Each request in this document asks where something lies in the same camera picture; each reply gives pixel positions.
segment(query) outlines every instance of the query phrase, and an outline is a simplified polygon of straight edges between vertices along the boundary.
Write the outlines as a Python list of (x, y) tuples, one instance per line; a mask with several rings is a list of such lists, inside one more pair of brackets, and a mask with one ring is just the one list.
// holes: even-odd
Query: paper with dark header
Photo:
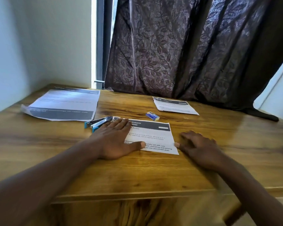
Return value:
[(169, 123), (129, 119), (132, 127), (124, 143), (146, 142), (142, 150), (179, 155)]
[(21, 111), (50, 121), (90, 121), (99, 97), (99, 90), (55, 87)]
[(153, 100), (159, 111), (199, 115), (186, 101), (177, 101), (158, 97), (153, 97)]

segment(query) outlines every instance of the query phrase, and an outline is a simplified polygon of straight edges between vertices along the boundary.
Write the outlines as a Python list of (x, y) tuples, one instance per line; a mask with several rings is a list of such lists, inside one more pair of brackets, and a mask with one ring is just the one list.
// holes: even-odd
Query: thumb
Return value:
[(143, 141), (139, 142), (133, 142), (131, 144), (125, 144), (126, 145), (126, 150), (128, 154), (133, 151), (139, 151), (140, 149), (143, 149), (146, 146), (146, 143)]
[(180, 144), (180, 143), (174, 143), (174, 146), (179, 148), (182, 152), (186, 153), (190, 158), (194, 158), (194, 155), (196, 153), (196, 148), (191, 148), (190, 146)]

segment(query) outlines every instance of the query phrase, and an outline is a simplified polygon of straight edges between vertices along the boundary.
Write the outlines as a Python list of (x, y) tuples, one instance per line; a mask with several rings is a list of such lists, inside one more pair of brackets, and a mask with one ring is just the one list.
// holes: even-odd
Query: blue stapler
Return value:
[(99, 127), (101, 127), (103, 124), (105, 124), (109, 121), (112, 121), (112, 118), (113, 117), (109, 116), (109, 117), (104, 117), (104, 118), (94, 120), (94, 121), (87, 121), (87, 122), (85, 122), (84, 127), (85, 128), (91, 127), (92, 133), (94, 133), (94, 131), (97, 130)]

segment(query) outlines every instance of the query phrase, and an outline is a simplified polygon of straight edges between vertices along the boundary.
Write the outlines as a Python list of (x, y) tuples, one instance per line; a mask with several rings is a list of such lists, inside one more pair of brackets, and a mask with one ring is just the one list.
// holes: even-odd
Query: person's left arm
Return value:
[(124, 144), (130, 128), (128, 119), (104, 124), (88, 139), (1, 181), (0, 225), (22, 224), (96, 159), (117, 159), (144, 148), (144, 142)]

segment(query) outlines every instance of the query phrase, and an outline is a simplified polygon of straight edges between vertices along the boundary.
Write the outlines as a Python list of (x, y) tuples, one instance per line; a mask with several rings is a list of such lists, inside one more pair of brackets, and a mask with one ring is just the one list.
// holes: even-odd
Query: wooden table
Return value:
[[(20, 112), (21, 104), (31, 104), (52, 87), (0, 112), (0, 180), (90, 136), (83, 122), (47, 121)], [(214, 138), (269, 192), (283, 196), (283, 121), (189, 104), (200, 116), (160, 112), (151, 96), (102, 90), (95, 119), (114, 115), (149, 120), (145, 113), (152, 111), (160, 122), (170, 123), (175, 141), (188, 130)], [(139, 151), (119, 160), (95, 162), (53, 200), (51, 212), (59, 212), (66, 225), (87, 225), (88, 219), (99, 225), (197, 225), (203, 220), (222, 225), (221, 218), (237, 203), (218, 175), (198, 168), (182, 152)]]

